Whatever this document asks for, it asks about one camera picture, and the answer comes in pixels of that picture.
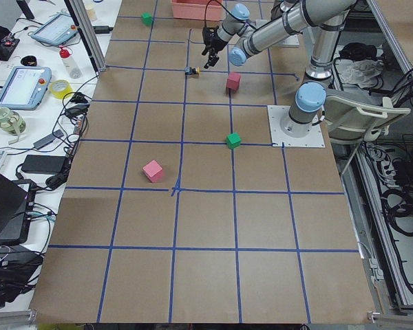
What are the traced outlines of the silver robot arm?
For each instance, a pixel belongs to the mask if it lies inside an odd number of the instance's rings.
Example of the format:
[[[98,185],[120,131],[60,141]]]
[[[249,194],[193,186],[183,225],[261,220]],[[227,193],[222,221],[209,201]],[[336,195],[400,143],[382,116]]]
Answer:
[[[250,12],[242,3],[236,3],[221,24],[202,28],[204,43],[203,56],[208,56],[205,69],[215,66],[219,53],[235,36],[237,43],[228,55],[228,60],[236,67],[243,66],[252,56],[262,53],[290,36],[298,35],[306,28],[318,30],[316,43],[305,68],[301,88],[310,83],[328,88],[332,78],[331,62],[337,40],[349,11],[355,1],[275,1],[271,10],[271,20],[256,27],[250,20]]]
[[[288,13],[298,4],[298,1],[293,0],[283,0],[279,3],[279,9],[282,14],[283,26],[287,32],[290,32],[283,41],[277,43],[281,47],[298,47],[299,41],[296,36],[297,32],[292,29],[288,21]]]

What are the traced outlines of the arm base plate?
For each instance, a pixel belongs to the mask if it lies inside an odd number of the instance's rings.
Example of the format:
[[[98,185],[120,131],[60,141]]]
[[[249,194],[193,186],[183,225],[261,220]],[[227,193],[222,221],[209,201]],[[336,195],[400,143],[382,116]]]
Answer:
[[[289,116],[288,105],[267,105],[271,144],[274,147],[324,148],[318,115],[312,122],[298,124]]]

